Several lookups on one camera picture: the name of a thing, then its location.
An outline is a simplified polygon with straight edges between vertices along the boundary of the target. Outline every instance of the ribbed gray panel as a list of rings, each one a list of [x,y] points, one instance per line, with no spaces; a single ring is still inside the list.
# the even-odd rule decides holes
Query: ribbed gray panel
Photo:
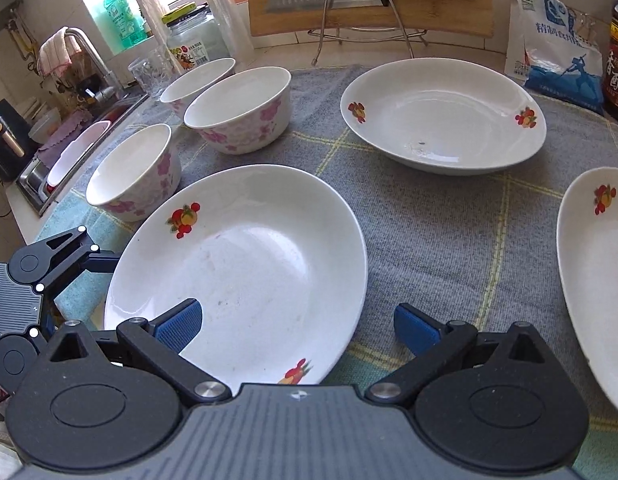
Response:
[[[128,468],[72,476],[27,467],[14,476],[14,480],[70,478],[479,480],[494,477],[446,462],[419,440],[404,412],[372,406],[359,399],[350,386],[247,384],[231,402],[193,409],[169,446]],[[563,469],[537,478],[574,480],[578,477]]]
[[[39,322],[41,297],[28,285],[13,282],[7,264],[0,263],[0,336],[23,333]]]

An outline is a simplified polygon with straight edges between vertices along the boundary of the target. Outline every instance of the gray tablecloth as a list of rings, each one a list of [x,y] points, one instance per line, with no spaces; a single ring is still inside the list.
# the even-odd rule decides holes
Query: gray tablecloth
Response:
[[[618,126],[538,96],[548,133],[531,160],[488,176],[422,173],[378,153],[345,126],[340,96],[365,70],[294,72],[291,124],[280,139],[256,153],[222,155],[181,126],[180,187],[216,171],[262,162],[316,174],[351,205],[369,251],[369,289],[360,323],[326,382],[365,388],[410,358],[393,335],[393,310],[402,301],[441,321],[468,320],[480,330],[503,331],[515,320],[528,320],[556,353],[592,414],[577,470],[586,478],[618,479],[618,412],[579,348],[564,303],[555,242],[558,208],[570,182],[591,168],[618,167]],[[155,105],[116,144],[143,125],[164,121],[177,123]],[[84,202],[96,165],[55,209],[41,237],[84,223],[100,246],[124,248],[137,225],[121,224]],[[65,316],[88,317],[107,283],[101,276],[81,277],[59,298]]]

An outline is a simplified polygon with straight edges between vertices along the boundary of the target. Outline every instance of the metal rack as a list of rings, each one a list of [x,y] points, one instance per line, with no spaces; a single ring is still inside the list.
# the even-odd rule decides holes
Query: metal rack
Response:
[[[343,41],[348,41],[350,43],[379,43],[381,41],[397,41],[404,40],[407,44],[407,50],[409,51],[409,57],[413,59],[413,49],[411,48],[411,42],[409,38],[416,38],[421,41],[425,46],[429,43],[425,40],[424,35],[427,34],[426,30],[419,30],[413,32],[411,34],[407,34],[407,31],[404,28],[403,20],[400,18],[400,14],[398,14],[398,10],[395,8],[395,4],[393,0],[389,0],[389,5],[391,6],[391,10],[393,10],[393,14],[395,15],[396,21],[398,22],[398,27],[388,27],[388,28],[365,28],[365,27],[350,27],[348,30],[354,30],[356,32],[392,32],[394,30],[400,30],[400,35],[395,35],[390,38],[375,38],[372,40],[351,40],[350,38],[342,38],[340,36],[340,27],[336,28],[336,35],[325,34],[324,29],[327,23],[327,10],[329,9],[329,0],[324,0],[323,7],[323,20],[320,28],[320,32],[316,32],[315,29],[310,29],[307,31],[307,34],[310,36],[315,36],[320,38],[318,41],[318,52],[315,54],[313,61],[311,62],[311,66],[316,66],[318,63],[318,57],[320,56],[320,52],[323,50],[324,38],[328,38],[329,40],[337,40],[338,43],[342,44]]]

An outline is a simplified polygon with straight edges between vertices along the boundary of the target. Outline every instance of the white and blue plastic bag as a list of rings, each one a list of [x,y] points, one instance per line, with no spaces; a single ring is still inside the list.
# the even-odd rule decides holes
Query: white and blue plastic bag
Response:
[[[516,31],[524,60],[508,59],[515,73],[506,72],[525,80],[526,88],[602,114],[602,56],[576,32],[577,21],[559,0],[515,0],[510,40]]]

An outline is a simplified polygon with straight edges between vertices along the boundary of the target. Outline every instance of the green soap bottle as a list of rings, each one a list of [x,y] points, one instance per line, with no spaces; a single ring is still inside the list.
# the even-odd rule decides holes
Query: green soap bottle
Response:
[[[147,39],[140,8],[135,0],[105,0],[104,6],[116,25],[122,46],[129,48]]]

